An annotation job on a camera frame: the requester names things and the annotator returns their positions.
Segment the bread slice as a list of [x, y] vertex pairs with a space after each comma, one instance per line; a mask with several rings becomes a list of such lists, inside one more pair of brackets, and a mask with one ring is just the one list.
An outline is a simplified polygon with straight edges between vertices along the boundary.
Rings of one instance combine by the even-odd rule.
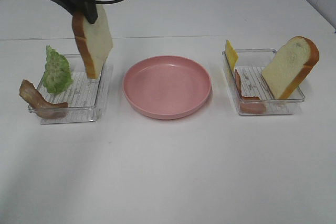
[[295, 36], [277, 51], [261, 75], [274, 99], [287, 99], [318, 61], [319, 51], [314, 42]]
[[76, 45], [89, 79], [99, 78], [102, 67], [113, 48], [106, 11], [102, 4], [97, 4], [96, 10], [98, 18], [93, 24], [89, 23], [84, 14], [79, 11], [72, 17]]

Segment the green lettuce leaf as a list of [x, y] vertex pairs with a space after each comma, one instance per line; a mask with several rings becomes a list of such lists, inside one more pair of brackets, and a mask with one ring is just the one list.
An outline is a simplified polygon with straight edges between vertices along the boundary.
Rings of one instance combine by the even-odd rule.
[[47, 92], [51, 94], [60, 94], [73, 83], [67, 58], [50, 45], [46, 46], [46, 63], [42, 83]]

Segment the bacon strip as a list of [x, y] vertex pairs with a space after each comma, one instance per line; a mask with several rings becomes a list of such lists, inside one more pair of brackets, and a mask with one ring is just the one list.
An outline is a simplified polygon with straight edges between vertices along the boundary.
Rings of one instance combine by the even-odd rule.
[[33, 109], [37, 110], [36, 114], [43, 119], [64, 118], [67, 115], [65, 108], [68, 103], [50, 103], [46, 101], [34, 85], [28, 80], [23, 79], [19, 88], [19, 96], [25, 100]]
[[260, 103], [259, 97], [245, 97], [242, 95], [241, 78], [238, 71], [235, 69], [235, 82], [238, 90], [239, 98], [243, 103], [240, 105], [241, 111], [247, 114], [260, 115], [266, 112], [266, 107], [263, 103]]

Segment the yellow cheese slice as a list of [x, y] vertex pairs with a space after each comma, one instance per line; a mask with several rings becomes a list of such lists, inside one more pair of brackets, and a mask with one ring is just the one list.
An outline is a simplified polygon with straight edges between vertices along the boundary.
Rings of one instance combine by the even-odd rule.
[[231, 71], [231, 74], [234, 78], [234, 80], [236, 80], [236, 62], [238, 61], [238, 53], [237, 51], [233, 48], [233, 46], [231, 45], [229, 40], [226, 40], [225, 42], [225, 56]]

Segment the clear left plastic tray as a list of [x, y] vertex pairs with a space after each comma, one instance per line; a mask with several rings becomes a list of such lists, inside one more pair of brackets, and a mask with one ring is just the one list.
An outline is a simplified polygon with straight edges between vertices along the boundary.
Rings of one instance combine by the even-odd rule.
[[28, 111], [37, 116], [40, 124], [94, 122], [106, 110], [109, 83], [113, 66], [105, 63], [98, 79], [88, 79], [80, 55], [65, 55], [71, 70], [72, 85], [60, 94], [51, 94], [40, 82], [37, 90], [43, 98], [53, 104], [67, 102], [67, 108], [33, 109]]

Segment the clear plastic tray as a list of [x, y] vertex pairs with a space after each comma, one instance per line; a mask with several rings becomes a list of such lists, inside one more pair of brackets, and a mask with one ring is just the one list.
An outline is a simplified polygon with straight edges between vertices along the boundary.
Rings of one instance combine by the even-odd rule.
[[[260, 115], [291, 115], [294, 114], [299, 105], [305, 101], [305, 96], [296, 88], [291, 96], [285, 100], [274, 99], [273, 94], [268, 88], [261, 72], [268, 65], [276, 54], [274, 49], [237, 49], [238, 61], [236, 62], [236, 70], [241, 78], [241, 92], [245, 97], [259, 97], [260, 103], [266, 107], [266, 112]], [[240, 105], [243, 103], [239, 98], [236, 82], [231, 74], [225, 53], [222, 52], [224, 58], [224, 73], [236, 111], [239, 115], [256, 115], [247, 114], [241, 111]]]
[[72, 85], [60, 94], [51, 94], [40, 82], [37, 90], [43, 98], [53, 104], [67, 102], [67, 108], [33, 109], [28, 111], [37, 116], [40, 124], [94, 122], [106, 110], [109, 83], [113, 66], [105, 63], [98, 79], [88, 79], [80, 55], [65, 55], [71, 70]]

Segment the pink round plate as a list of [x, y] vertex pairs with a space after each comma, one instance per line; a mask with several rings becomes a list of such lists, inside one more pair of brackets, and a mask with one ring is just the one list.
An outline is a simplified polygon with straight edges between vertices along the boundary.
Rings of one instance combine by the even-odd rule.
[[160, 120], [196, 112], [212, 90], [206, 69], [179, 56], [157, 56], [136, 63], [126, 72], [122, 87], [137, 112]]

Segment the clear right plastic tray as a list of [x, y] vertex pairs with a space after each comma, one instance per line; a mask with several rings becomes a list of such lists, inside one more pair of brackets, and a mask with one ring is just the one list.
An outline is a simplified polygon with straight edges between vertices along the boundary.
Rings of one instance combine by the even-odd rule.
[[[236, 70], [241, 78], [241, 92], [245, 97], [259, 97], [260, 103], [266, 107], [266, 112], [260, 115], [291, 115], [294, 114], [299, 105], [305, 101], [305, 96], [296, 88], [291, 96], [285, 100], [274, 99], [273, 94], [268, 88], [261, 72], [268, 65], [276, 54], [274, 49], [237, 49], [238, 61], [236, 62]], [[236, 111], [239, 115], [256, 115], [247, 114], [241, 111], [240, 105], [243, 103], [239, 98], [236, 82], [231, 74], [225, 53], [222, 52], [224, 58], [224, 73]]]

